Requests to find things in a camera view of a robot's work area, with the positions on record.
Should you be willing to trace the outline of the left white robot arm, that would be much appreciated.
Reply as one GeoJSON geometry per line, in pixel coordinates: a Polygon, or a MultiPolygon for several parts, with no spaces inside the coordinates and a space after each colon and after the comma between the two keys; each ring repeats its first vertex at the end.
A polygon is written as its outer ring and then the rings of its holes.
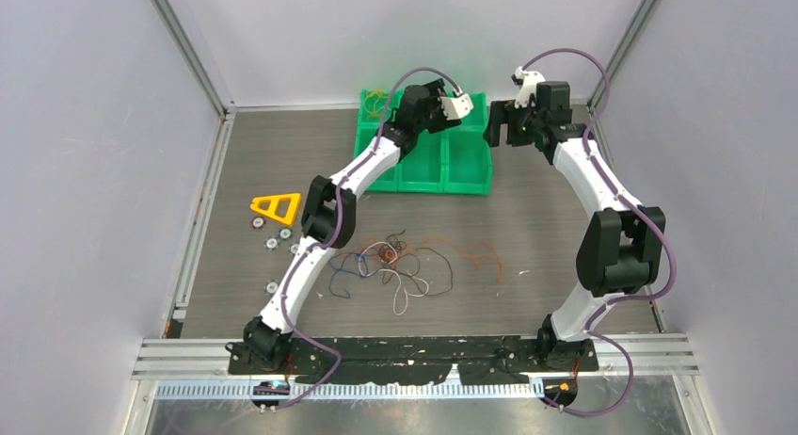
{"type": "Polygon", "coordinates": [[[361,195],[416,147],[423,132],[456,127],[472,111],[466,92],[455,87],[447,93],[444,87],[441,78],[405,87],[397,107],[384,107],[375,137],[363,152],[338,172],[313,178],[295,257],[275,296],[245,325],[242,341],[228,344],[233,361],[253,362],[267,373],[283,370],[305,299],[326,262],[354,234],[361,195]]]}

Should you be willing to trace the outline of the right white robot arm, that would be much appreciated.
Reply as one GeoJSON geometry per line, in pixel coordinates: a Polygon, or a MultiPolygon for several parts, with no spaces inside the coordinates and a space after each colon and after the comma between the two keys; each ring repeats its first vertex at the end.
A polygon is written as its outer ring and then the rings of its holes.
{"type": "Polygon", "coordinates": [[[578,282],[532,343],[535,362],[556,370],[588,353],[589,330],[611,308],[657,279],[657,234],[665,216],[628,195],[607,169],[587,125],[573,120],[568,83],[544,81],[521,95],[520,101],[490,103],[487,145],[495,148],[505,136],[509,146],[535,146],[567,179],[589,217],[575,259],[578,282]]]}

